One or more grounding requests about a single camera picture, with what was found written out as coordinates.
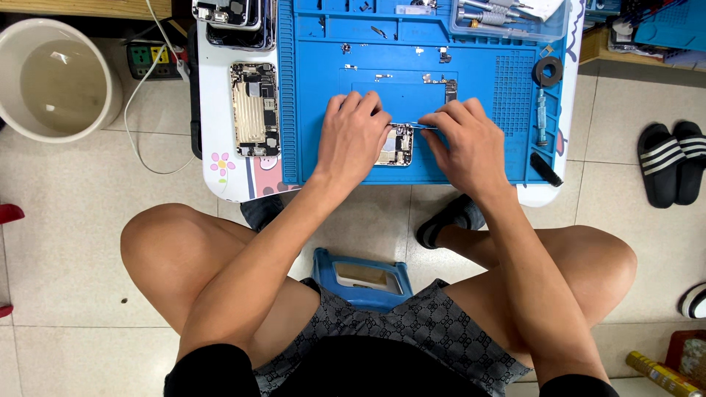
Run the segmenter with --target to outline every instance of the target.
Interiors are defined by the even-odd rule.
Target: tape roll
[[[549,66],[549,76],[544,74],[544,68]],[[564,65],[557,57],[544,57],[534,64],[532,80],[540,87],[551,87],[564,76]]]

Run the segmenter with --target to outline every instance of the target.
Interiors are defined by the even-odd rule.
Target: white table
[[[564,62],[561,116],[554,171],[564,177],[566,153],[573,112],[573,98],[581,47],[584,6],[582,0],[570,0],[567,54]],[[229,67],[236,61],[270,62],[277,67],[277,51],[247,52],[211,45],[205,38],[205,23],[198,22],[198,63],[201,94],[201,140],[203,178],[218,197],[242,202],[258,197],[298,189],[282,183],[282,159],[245,158],[235,151],[232,93]],[[559,193],[548,184],[518,185],[520,203],[541,207]]]

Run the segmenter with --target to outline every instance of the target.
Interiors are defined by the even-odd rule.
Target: thigh
[[[620,239],[585,226],[537,230],[542,244],[574,294],[590,326],[598,324],[625,297],[637,268],[632,249]],[[513,320],[501,266],[444,292],[493,340],[527,366],[530,352]]]
[[[256,236],[247,227],[165,204],[134,217],[121,236],[121,255],[137,288],[181,335],[203,288]],[[309,322],[318,293],[287,278],[253,339],[253,366],[284,350]]]

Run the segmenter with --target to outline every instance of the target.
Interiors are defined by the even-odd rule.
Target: wooden shelf
[[[150,0],[157,18],[172,16],[172,0]],[[145,0],[0,0],[0,11],[152,19]]]
[[[628,62],[632,64],[661,66],[664,68],[696,70],[684,66],[667,65],[664,62],[650,57],[644,57],[637,54],[621,54],[620,52],[612,52],[608,50],[608,28],[592,30],[583,35],[581,40],[581,55],[579,57],[579,65],[596,59],[605,59],[607,61]]]

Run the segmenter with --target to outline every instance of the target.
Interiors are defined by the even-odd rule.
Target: hand
[[[311,175],[339,184],[348,195],[368,176],[380,156],[392,116],[383,111],[375,91],[361,97],[352,91],[328,101],[318,144],[318,163]]]
[[[432,130],[421,130],[436,164],[456,189],[481,205],[499,194],[517,197],[505,175],[505,134],[486,117],[478,99],[453,100],[419,123],[438,127],[448,140],[449,149]]]

